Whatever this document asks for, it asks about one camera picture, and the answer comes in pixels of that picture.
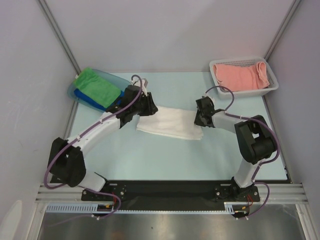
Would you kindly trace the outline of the white towel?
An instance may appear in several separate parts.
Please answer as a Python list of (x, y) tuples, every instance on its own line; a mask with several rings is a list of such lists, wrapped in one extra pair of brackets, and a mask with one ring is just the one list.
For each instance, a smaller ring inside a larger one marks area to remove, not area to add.
[(149, 134), (199, 141), (204, 136), (200, 126), (194, 124), (196, 112), (178, 108), (158, 107), (154, 115), (141, 116), (136, 129)]

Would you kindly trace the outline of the pink towel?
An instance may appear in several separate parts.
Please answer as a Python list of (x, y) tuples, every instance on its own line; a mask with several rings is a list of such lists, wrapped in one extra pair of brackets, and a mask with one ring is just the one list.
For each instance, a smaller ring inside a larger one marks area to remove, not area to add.
[(232, 92), (260, 90), (270, 85), (263, 61), (250, 66), (214, 64), (212, 69), (217, 83)]

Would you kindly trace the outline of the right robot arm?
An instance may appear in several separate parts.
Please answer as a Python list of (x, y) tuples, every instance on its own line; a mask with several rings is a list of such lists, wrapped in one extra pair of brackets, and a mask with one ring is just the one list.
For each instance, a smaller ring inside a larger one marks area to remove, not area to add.
[(236, 135), (242, 156), (240, 167), (231, 178), (227, 193), (223, 193), (220, 188), (215, 192), (220, 193), (218, 199), (242, 201), (254, 190), (254, 180), (261, 165), (278, 151), (279, 142), (261, 115), (240, 117), (223, 109), (215, 109), (208, 96), (197, 99), (196, 107), (195, 125), (223, 129)]

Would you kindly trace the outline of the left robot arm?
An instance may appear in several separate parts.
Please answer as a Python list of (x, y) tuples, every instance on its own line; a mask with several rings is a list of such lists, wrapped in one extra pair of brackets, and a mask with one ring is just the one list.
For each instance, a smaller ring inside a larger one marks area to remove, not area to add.
[(53, 141), (45, 174), (52, 174), (71, 188), (90, 189), (99, 200), (107, 199), (110, 195), (107, 180), (87, 170), (86, 154), (104, 137), (129, 123), (135, 115), (147, 117), (157, 111), (151, 92), (144, 92), (140, 86), (127, 86), (123, 96), (112, 103), (89, 128), (74, 137), (58, 137)]

